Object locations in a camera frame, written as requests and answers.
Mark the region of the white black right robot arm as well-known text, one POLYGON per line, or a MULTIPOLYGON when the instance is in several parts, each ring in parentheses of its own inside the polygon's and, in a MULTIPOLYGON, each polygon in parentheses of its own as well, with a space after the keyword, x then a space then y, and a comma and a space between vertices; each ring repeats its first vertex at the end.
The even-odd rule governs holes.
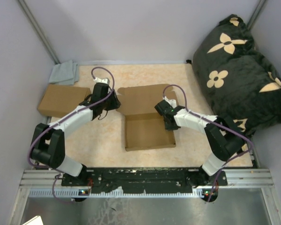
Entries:
POLYGON ((212 153, 201 166, 200 182, 209 186, 216 180, 216 173, 233 157, 244 152, 243 146, 248 140, 226 114, 221 116, 204 115, 177 105, 176 100, 163 98, 155 105, 156 111, 163 117, 167 131, 190 128, 206 135, 212 153))

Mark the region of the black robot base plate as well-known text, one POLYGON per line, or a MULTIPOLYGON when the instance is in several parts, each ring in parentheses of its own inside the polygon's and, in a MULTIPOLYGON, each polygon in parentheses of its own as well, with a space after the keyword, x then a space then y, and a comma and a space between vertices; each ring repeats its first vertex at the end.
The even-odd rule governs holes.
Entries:
POLYGON ((212 176, 196 167, 136 167, 136 168, 86 168, 81 177, 64 174, 63 187, 85 186, 87 194, 109 194, 122 188, 124 194, 193 194, 195 188, 203 187, 203 200, 213 202, 218 188, 227 186, 226 173, 221 171, 212 176))

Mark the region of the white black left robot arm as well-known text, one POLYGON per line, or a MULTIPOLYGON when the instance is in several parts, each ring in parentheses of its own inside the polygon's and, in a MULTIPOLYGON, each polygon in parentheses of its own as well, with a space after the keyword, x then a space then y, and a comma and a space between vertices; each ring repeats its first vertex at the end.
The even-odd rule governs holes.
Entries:
POLYGON ((103 111, 115 110, 121 103, 109 79, 97 80, 93 91, 66 116, 54 123, 40 123, 35 127, 28 161, 35 160, 43 167, 71 176, 78 186, 87 183, 86 166, 66 155, 65 140, 81 126, 99 117, 103 111))

